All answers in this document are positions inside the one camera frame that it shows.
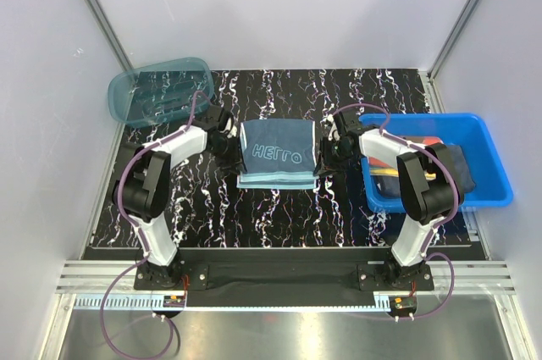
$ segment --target metal floor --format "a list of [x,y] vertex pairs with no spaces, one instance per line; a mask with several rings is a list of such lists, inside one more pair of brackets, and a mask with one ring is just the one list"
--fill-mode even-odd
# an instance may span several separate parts
[[[419,312],[437,304],[420,296]],[[110,335],[144,312],[106,313]],[[439,314],[396,324],[354,313],[186,312],[174,318],[182,338],[163,358],[175,359],[491,359],[512,358],[491,296],[454,296]],[[165,345],[166,325],[149,319],[116,339],[119,349],[149,357]],[[60,356],[63,360],[116,359],[104,343],[97,311],[74,310]]]

